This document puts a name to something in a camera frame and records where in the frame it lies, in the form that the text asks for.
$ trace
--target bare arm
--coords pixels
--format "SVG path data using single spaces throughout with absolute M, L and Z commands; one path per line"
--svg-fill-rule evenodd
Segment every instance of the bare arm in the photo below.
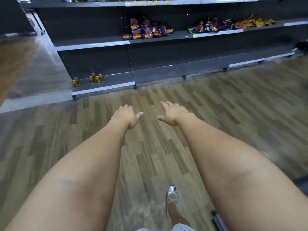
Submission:
M 102 130 L 69 152 L 42 178 L 6 231 L 106 229 L 122 142 L 142 114 L 135 116 L 131 106 L 121 106 Z
M 161 102 L 158 119 L 179 126 L 210 198 L 230 230 L 308 230 L 308 199 L 259 151 Z

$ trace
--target silver shoe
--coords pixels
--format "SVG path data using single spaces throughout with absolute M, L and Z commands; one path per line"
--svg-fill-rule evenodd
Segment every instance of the silver shoe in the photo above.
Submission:
M 175 198 L 175 199 L 170 198 L 170 197 L 169 197 L 170 194 L 174 194 L 174 195 L 176 196 L 176 198 Z M 167 218 L 168 218 L 169 220 L 171 220 L 171 219 L 170 219 L 170 216 L 169 216 L 169 214 L 168 214 L 168 204 L 174 202 L 174 203 L 175 203 L 175 208 L 177 208 L 177 200 L 178 200 L 178 199 L 177 199 L 177 190 L 176 190 L 176 187 L 175 187 L 175 185 L 171 185 L 171 186 L 169 186 L 169 188 L 168 188 L 168 190 L 167 190 L 167 195 L 166 195 L 166 215 L 167 215 Z

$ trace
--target left hand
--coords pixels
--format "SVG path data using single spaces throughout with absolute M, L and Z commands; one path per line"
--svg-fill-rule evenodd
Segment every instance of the left hand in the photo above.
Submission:
M 111 120 L 118 120 L 127 124 L 129 130 L 134 128 L 138 120 L 142 117 L 143 112 L 134 114 L 133 106 L 128 106 L 127 104 L 120 108 L 113 114 Z

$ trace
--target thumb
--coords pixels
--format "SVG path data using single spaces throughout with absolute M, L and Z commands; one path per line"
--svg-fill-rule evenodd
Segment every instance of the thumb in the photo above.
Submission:
M 162 121 L 162 122 L 166 122 L 166 118 L 163 115 L 158 116 L 157 119 Z
M 143 112 L 139 112 L 136 114 L 137 121 L 142 117 Z

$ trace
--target pile of snack bags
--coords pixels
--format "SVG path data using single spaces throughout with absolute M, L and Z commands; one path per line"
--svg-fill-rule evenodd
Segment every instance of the pile of snack bags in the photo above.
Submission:
M 233 29 L 235 29 L 235 26 L 231 20 L 226 19 L 222 22 L 218 22 L 216 17 L 208 17 L 206 20 L 198 20 L 195 27 L 188 28 L 191 34 L 228 31 Z
M 275 21 L 273 19 L 263 19 L 258 16 L 254 16 L 253 14 L 244 19 L 243 21 L 239 21 L 235 24 L 237 29 L 245 29 L 248 27 L 263 27 L 263 26 L 270 26 L 274 24 Z
M 169 36 L 169 34 L 173 33 L 173 29 L 170 25 L 160 22 L 152 22 L 147 17 L 142 17 L 139 22 L 136 18 L 131 18 L 130 26 L 132 33 L 124 34 L 123 40 L 151 39 Z

